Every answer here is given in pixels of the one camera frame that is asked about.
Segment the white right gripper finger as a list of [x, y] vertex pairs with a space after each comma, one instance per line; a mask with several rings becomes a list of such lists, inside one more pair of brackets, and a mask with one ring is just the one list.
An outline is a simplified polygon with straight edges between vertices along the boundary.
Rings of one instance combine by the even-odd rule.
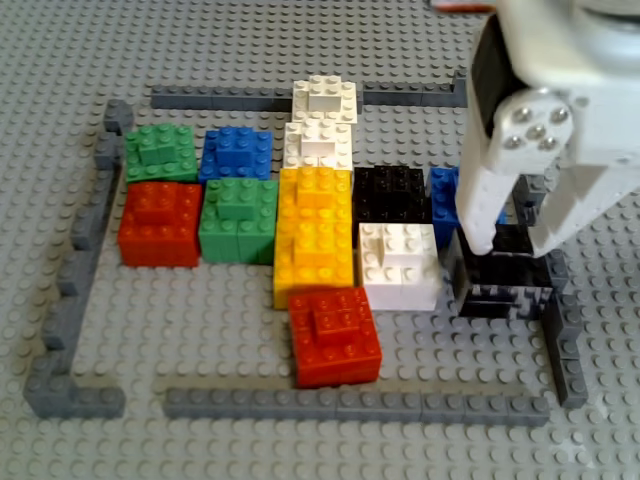
[[493, 249], [497, 219], [517, 178], [518, 174], [496, 174], [484, 166], [478, 146], [463, 146], [456, 209], [466, 240], [475, 255], [486, 255]]

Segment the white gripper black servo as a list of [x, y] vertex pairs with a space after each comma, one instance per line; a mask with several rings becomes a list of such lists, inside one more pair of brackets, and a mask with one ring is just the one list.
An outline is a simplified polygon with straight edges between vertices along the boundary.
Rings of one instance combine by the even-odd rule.
[[483, 127], [493, 132], [494, 214], [520, 175], [565, 156], [529, 229], [535, 256], [638, 189], [638, 2], [500, 1], [471, 72]]

